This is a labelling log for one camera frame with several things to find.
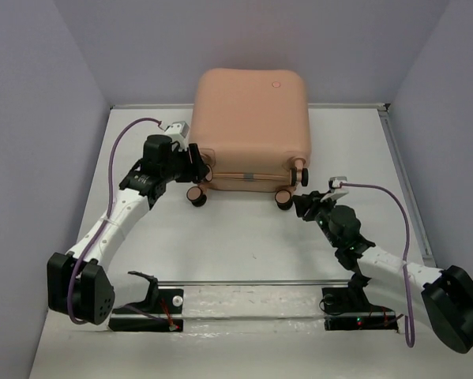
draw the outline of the red wire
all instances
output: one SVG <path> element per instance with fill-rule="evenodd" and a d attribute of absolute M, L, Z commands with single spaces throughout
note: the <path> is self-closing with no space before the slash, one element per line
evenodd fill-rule
<path fill-rule="evenodd" d="M 167 320 L 170 323 L 170 326 L 175 325 L 175 323 L 173 322 L 173 319 L 171 318 L 170 311 L 167 309 L 166 302 L 164 301 L 163 298 L 160 299 L 160 306 L 163 309 L 164 313 L 166 314 Z"/>

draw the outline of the screw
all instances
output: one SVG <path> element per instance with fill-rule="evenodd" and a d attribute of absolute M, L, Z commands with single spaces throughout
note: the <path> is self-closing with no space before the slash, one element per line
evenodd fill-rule
<path fill-rule="evenodd" d="M 183 298 L 182 298 L 182 296 L 176 295 L 176 296 L 173 297 L 172 302 L 173 302 L 174 306 L 182 306 Z"/>
<path fill-rule="evenodd" d="M 324 296 L 323 301 L 325 305 L 332 306 L 336 302 L 336 298 L 332 294 L 327 294 L 326 296 Z"/>

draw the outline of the white tabletop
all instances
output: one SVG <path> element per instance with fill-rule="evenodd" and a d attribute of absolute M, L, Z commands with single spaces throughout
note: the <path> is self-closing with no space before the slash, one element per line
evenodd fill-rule
<path fill-rule="evenodd" d="M 119 131 L 136 118 L 189 122 L 191 113 L 188 107 L 111 112 L 81 235 L 106 206 L 107 158 Z M 351 182 L 385 186 L 403 200 L 376 110 L 311 109 L 310 125 L 310 185 L 303 192 L 325 191 L 329 177 L 345 175 Z M 156 132 L 153 124 L 144 123 L 124 137 L 115 158 L 116 178 L 126 174 L 140 157 L 146 136 Z M 188 188 L 168 186 L 131 231 L 110 273 L 139 270 L 160 281 L 351 276 L 337 263 L 317 226 L 297 219 L 294 210 L 280 211 L 273 195 L 212 191 L 204 207 L 194 208 L 185 197 Z M 403 220 L 385 194 L 352 189 L 341 203 L 355 209 L 365 237 L 402 254 Z M 422 263 L 413 233 L 409 259 Z M 102 326 L 77 327 L 66 316 L 49 312 L 31 378 L 473 379 L 473 351 L 453 353 L 422 325 L 414 349 L 390 331 L 326 332 L 317 306 L 320 297 L 320 288 L 309 286 L 186 287 L 188 320 L 182 334 L 105 332 Z M 210 321 L 210 316 L 245 316 L 252 321 Z"/>

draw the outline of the pink suitcase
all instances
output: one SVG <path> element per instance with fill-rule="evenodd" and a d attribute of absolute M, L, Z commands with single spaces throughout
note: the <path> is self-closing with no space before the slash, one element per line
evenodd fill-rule
<path fill-rule="evenodd" d="M 187 192 L 193 205 L 202 206 L 211 189 L 275 193 L 289 209 L 296 186 L 308 183 L 304 81 L 286 70 L 208 71 L 197 87 L 190 142 L 212 169 L 209 182 Z"/>

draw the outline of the suitcase wheel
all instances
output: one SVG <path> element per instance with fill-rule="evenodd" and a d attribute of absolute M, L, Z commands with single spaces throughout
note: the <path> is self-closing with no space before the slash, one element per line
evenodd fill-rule
<path fill-rule="evenodd" d="M 296 187 L 298 181 L 298 169 L 296 167 L 291 168 L 291 186 Z"/>
<path fill-rule="evenodd" d="M 308 174 L 308 169 L 307 168 L 303 168 L 301 170 L 301 186 L 303 187 L 306 187 L 308 186 L 308 179 L 310 178 L 309 174 Z"/>
<path fill-rule="evenodd" d="M 275 193 L 275 201 L 278 208 L 282 209 L 283 211 L 288 211 L 292 208 L 292 193 L 287 191 L 286 189 L 282 189 Z"/>
<path fill-rule="evenodd" d="M 201 188 L 190 187 L 187 191 L 187 200 L 189 200 L 194 207 L 199 208 L 206 204 L 208 198 L 203 193 Z"/>

